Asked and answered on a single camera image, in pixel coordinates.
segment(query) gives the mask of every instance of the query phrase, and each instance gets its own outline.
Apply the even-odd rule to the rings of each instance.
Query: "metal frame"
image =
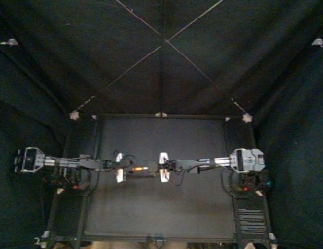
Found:
[[[120,115],[120,116],[115,116],[115,117],[140,117],[140,118],[155,118],[155,116],[137,116],[137,115]],[[200,119],[222,119],[219,116],[215,116],[215,118],[212,116],[172,116],[172,118],[179,118],[179,119],[193,119],[193,117],[200,118]],[[240,122],[244,123],[244,125],[248,127],[248,131],[250,131],[250,138],[251,138],[251,144],[247,144],[247,146],[254,146],[255,148],[255,140],[254,140],[254,128],[252,128],[252,124],[247,124],[243,121],[243,117],[238,117],[232,120],[239,120]],[[101,126],[100,126],[100,120],[96,121],[96,126],[94,126],[94,143],[96,143],[96,147],[94,147],[94,156],[98,155],[98,150],[100,150],[100,137],[101,137]],[[235,149],[234,147],[239,147],[238,144],[234,143],[232,141],[232,137],[228,135],[230,130],[235,129],[235,127],[232,127],[232,125],[230,124],[228,121],[226,121],[226,126],[224,126],[224,135],[226,135],[226,151],[227,153],[231,153],[231,151]],[[60,234],[54,234],[53,232],[53,227],[54,227],[54,221],[56,221],[56,217],[57,217],[57,210],[60,207],[60,201],[61,198],[58,194],[54,195],[54,200],[53,200],[53,208],[52,208],[52,214],[50,214],[50,220],[49,220],[49,224],[48,224],[48,232],[49,235],[45,238],[45,241],[48,241],[48,248],[53,248],[53,246],[56,245],[57,242],[61,241],[66,241],[70,242],[70,244],[73,245],[74,249],[80,249],[80,243],[81,241],[127,241],[127,242],[148,242],[149,241],[161,241],[161,239],[164,240],[169,240],[169,241],[179,241],[179,242],[200,242],[200,243],[239,243],[239,248],[240,249],[246,249],[248,243],[255,242],[255,243],[262,243],[267,248],[271,248],[271,239],[270,239],[270,235],[272,234],[272,229],[271,229],[271,221],[270,221],[270,214],[268,214],[268,208],[267,208],[267,201],[266,201],[266,196],[260,197],[259,199],[262,200],[260,203],[260,210],[263,211],[263,216],[264,216],[264,224],[266,224],[266,233],[264,235],[259,235],[258,237],[246,237],[243,235],[242,232],[242,223],[240,223],[240,213],[239,213],[239,209],[240,207],[244,205],[244,200],[240,198],[235,198],[232,197],[234,200],[234,210],[235,210],[235,220],[236,220],[236,230],[238,230],[238,234],[235,236],[235,240],[230,240],[230,239],[185,239],[185,238],[147,238],[147,237],[131,237],[131,236],[125,236],[121,239],[115,238],[115,237],[106,237],[106,236],[98,236],[98,235],[89,235],[85,236],[84,235],[84,229],[85,229],[85,221],[86,221],[86,215],[88,215],[88,208],[89,208],[89,202],[90,202],[90,197],[92,197],[92,193],[94,191],[94,188],[90,188],[88,190],[88,192],[81,196],[82,198],[82,202],[81,202],[81,210],[80,210],[80,216],[78,216],[78,226],[77,226],[77,230],[76,230],[76,234],[74,236],[70,237],[65,237],[61,236]]]

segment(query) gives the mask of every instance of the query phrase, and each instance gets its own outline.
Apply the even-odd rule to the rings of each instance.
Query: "black fabric enclosure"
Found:
[[[279,243],[323,248],[316,38],[323,0],[0,0],[0,248],[34,248],[50,210],[44,173],[14,174],[16,151],[70,154],[73,111],[254,115]]]

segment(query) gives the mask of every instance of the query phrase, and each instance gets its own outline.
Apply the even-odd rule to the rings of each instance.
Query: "small object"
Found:
[[[160,164],[165,164],[168,162],[168,152],[160,152]]]
[[[161,176],[161,182],[168,183],[171,172],[167,169],[160,169],[160,176]]]
[[[18,46],[20,43],[18,43],[18,41],[13,38],[13,39],[10,39],[10,40],[8,41],[8,45],[10,45],[10,46]]]
[[[254,244],[252,244],[252,243],[248,243],[248,245],[247,245],[246,249],[255,249]]]
[[[276,240],[278,239],[274,233],[270,234],[270,239],[271,240]]]
[[[322,38],[315,39],[315,41],[312,42],[312,46],[320,46],[323,48],[323,39]]]
[[[263,196],[262,191],[255,191],[259,196]]]
[[[77,119],[80,118],[80,113],[78,113],[77,111],[73,111],[73,112],[70,113],[70,118],[72,118],[73,120],[77,120]]]
[[[123,153],[119,152],[116,155],[116,162],[121,162],[121,159],[123,159]]]
[[[6,41],[6,42],[0,42],[0,45],[9,45],[9,46],[18,46],[20,45],[20,43],[18,43],[18,41],[13,38],[13,39],[9,39],[9,41]]]
[[[57,190],[58,195],[60,195],[64,191],[65,191],[65,189],[64,189],[64,188],[60,188],[60,189]]]
[[[243,120],[250,123],[254,121],[254,116],[250,113],[244,114]]]
[[[164,117],[167,118],[168,114],[167,113],[156,113],[156,117]]]
[[[116,181],[119,183],[124,182],[125,181],[125,175],[124,175],[124,169],[120,168],[117,171],[116,171]]]

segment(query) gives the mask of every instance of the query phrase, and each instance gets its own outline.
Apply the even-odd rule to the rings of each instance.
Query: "black tent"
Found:
[[[33,145],[61,156],[76,111],[254,115],[279,243],[323,248],[316,38],[323,0],[0,0],[0,248],[33,248],[50,207],[42,175],[13,173],[14,152]]]

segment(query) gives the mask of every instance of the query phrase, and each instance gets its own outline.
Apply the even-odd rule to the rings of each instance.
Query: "black curtain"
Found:
[[[274,230],[288,248],[323,248],[323,48],[308,46],[279,81],[256,126]]]
[[[13,38],[0,20],[0,41]],[[34,248],[45,232],[50,189],[44,175],[17,175],[18,148],[62,154],[70,128],[57,93],[24,47],[0,46],[0,248]]]

